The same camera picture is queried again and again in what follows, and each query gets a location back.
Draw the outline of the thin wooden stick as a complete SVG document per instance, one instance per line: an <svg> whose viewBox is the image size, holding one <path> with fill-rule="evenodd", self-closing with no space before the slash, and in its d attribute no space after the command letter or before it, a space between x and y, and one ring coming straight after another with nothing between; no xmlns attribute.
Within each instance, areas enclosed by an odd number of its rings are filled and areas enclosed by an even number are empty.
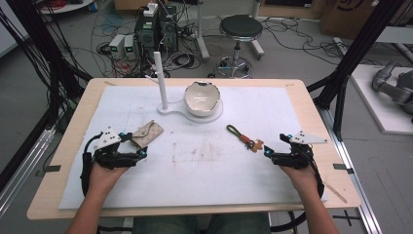
<svg viewBox="0 0 413 234"><path fill-rule="evenodd" d="M333 194L335 194L343 203L348 204L348 200L332 185L328 184L327 182L324 182L323 185L327 187Z"/></svg>

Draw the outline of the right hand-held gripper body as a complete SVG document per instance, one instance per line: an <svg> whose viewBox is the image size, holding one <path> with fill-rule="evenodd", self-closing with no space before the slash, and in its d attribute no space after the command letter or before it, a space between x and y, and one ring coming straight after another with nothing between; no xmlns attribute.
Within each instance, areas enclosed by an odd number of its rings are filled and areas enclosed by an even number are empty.
<svg viewBox="0 0 413 234"><path fill-rule="evenodd" d="M312 145L316 143L327 143L327 139L300 131L290 139L290 152L275 152L271 161L278 166L304 169L314 162Z"/></svg>

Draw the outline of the white metal stand leg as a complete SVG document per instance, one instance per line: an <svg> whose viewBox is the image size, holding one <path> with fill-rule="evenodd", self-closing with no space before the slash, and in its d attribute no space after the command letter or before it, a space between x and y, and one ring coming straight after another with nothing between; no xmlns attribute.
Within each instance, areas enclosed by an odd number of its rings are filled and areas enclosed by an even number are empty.
<svg viewBox="0 0 413 234"><path fill-rule="evenodd" d="M203 3L204 0L197 0L197 31L195 35L202 59L207 61L210 59L210 55L203 35Z"/></svg>

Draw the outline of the black round stool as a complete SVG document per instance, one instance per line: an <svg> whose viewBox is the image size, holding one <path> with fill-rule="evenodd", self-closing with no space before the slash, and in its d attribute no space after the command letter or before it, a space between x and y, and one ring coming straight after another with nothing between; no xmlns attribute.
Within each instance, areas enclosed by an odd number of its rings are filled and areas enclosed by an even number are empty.
<svg viewBox="0 0 413 234"><path fill-rule="evenodd" d="M240 56L241 43L253 42L262 34L263 26L249 15L234 15L223 19L219 25L220 33L235 41L231 56L221 58L216 70L224 77L248 78L252 65L248 59Z"/></svg>

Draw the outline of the black metal frame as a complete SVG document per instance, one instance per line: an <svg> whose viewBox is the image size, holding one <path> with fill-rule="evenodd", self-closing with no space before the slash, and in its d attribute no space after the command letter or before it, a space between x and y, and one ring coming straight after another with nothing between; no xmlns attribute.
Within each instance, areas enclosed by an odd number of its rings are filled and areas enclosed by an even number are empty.
<svg viewBox="0 0 413 234"><path fill-rule="evenodd" d="M342 120L348 81L404 1L379 0L376 9L368 18L337 67L331 74L307 87L309 93L322 88L320 94L314 98L315 105L322 110L327 110L330 103L336 99L332 130L340 141L343 140Z"/></svg>
<svg viewBox="0 0 413 234"><path fill-rule="evenodd" d="M35 0L6 0L22 27L28 33L33 46L23 38L19 30L6 17L0 8L0 22L18 43L18 47L31 62L36 74L48 91L48 108L18 151L0 173L0 192L11 183L12 176L26 158L35 140L58 119L59 110L70 100L78 101L85 91L80 85L83 80L89 83L93 77L83 70L68 50L72 62L63 57L50 30L44 23Z"/></svg>

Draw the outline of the white table mat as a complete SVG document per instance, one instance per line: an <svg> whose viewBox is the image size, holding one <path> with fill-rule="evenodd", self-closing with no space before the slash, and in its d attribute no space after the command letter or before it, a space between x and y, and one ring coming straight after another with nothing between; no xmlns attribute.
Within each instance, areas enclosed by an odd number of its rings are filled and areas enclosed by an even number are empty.
<svg viewBox="0 0 413 234"><path fill-rule="evenodd" d="M227 126L261 139L278 152L289 149L282 134L301 126L285 88L223 87L223 113L198 124L179 114L162 115L156 87L110 86L104 89L83 143L95 145L106 128L131 133L154 121L163 133L148 156L118 180L108 208L170 208L214 205L297 204L287 175L262 152L253 153Z"/></svg>

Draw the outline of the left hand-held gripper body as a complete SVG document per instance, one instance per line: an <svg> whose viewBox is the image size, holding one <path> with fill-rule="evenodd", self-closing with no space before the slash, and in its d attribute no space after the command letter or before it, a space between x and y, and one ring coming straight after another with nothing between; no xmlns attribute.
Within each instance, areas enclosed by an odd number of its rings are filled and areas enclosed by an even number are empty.
<svg viewBox="0 0 413 234"><path fill-rule="evenodd" d="M121 143L119 134L108 127L97 139L93 159L101 167L107 169L134 167L140 161L137 159L136 152L119 152L118 148Z"/></svg>

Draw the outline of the white eggshell-shaped bowl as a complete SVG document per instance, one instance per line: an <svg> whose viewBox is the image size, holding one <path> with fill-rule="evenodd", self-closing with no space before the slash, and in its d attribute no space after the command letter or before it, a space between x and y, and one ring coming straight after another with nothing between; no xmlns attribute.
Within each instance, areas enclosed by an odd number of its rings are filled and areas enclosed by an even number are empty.
<svg viewBox="0 0 413 234"><path fill-rule="evenodd" d="M219 101L220 92L210 82L194 82L184 92L184 103L187 110L198 117L212 115L216 111Z"/></svg>

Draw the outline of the white power supply box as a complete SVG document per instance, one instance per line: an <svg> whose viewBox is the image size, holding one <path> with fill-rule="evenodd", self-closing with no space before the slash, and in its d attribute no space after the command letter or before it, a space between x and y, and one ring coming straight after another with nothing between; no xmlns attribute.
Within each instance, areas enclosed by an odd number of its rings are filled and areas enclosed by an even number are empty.
<svg viewBox="0 0 413 234"><path fill-rule="evenodd" d="M125 55L125 36L116 35L109 43L109 49L113 59L122 59Z"/></svg>
<svg viewBox="0 0 413 234"><path fill-rule="evenodd" d="M125 54L127 59L136 59L136 54L135 54L135 44L134 44L134 38L132 35L126 35L125 36Z"/></svg>

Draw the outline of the green strap keychain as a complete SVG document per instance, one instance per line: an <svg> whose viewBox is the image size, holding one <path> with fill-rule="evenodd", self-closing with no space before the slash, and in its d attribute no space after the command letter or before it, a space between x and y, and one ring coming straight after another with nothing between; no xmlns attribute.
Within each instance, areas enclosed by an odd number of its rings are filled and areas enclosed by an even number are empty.
<svg viewBox="0 0 413 234"><path fill-rule="evenodd" d="M245 136L242 134L237 128L235 128L233 125L227 125L226 129L236 136L244 145L245 147L252 151L253 153L256 153L258 150L263 149L263 144L264 142L260 139L257 140L252 140L248 136Z"/></svg>

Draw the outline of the person's left hand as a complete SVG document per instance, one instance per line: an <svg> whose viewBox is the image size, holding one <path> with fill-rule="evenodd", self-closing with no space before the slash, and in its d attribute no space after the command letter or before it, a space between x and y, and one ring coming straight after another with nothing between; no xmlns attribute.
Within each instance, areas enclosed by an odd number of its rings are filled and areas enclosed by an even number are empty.
<svg viewBox="0 0 413 234"><path fill-rule="evenodd" d="M88 195L107 196L128 168L107 169L94 163L90 175Z"/></svg>

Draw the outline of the person's right hand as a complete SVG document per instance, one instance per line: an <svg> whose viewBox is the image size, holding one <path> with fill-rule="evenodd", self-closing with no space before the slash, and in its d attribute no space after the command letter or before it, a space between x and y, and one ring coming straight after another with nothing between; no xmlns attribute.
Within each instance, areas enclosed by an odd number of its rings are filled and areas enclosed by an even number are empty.
<svg viewBox="0 0 413 234"><path fill-rule="evenodd" d="M299 170L281 166L281 169L287 174L300 197L319 197L316 174L310 166Z"/></svg>

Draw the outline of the white power strip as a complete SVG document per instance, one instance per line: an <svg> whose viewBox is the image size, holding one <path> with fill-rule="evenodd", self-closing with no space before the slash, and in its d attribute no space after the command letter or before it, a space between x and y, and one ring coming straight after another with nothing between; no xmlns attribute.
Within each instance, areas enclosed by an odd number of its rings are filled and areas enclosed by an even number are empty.
<svg viewBox="0 0 413 234"><path fill-rule="evenodd" d="M147 7L143 11L143 15L145 17L154 17L157 13L157 10L158 10L158 4L150 2L147 4Z"/></svg>

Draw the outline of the beige card wallet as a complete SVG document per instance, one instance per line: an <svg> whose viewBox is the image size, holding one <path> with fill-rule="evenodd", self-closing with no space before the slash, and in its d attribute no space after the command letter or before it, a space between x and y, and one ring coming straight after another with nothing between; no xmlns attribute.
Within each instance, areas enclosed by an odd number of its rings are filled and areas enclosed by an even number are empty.
<svg viewBox="0 0 413 234"><path fill-rule="evenodd" d="M154 120L149 121L143 127L132 134L132 143L140 148L148 146L155 138L159 137L164 129Z"/></svg>

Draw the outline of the black computer tower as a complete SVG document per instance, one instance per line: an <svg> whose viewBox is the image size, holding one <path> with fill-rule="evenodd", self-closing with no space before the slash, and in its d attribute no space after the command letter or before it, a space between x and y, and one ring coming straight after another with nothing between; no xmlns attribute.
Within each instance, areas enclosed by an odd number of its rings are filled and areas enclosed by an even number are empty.
<svg viewBox="0 0 413 234"><path fill-rule="evenodd" d="M145 17L140 9L134 28L139 60L146 62L153 58L154 52L172 54L178 51L177 9L168 4L158 4L154 17Z"/></svg>

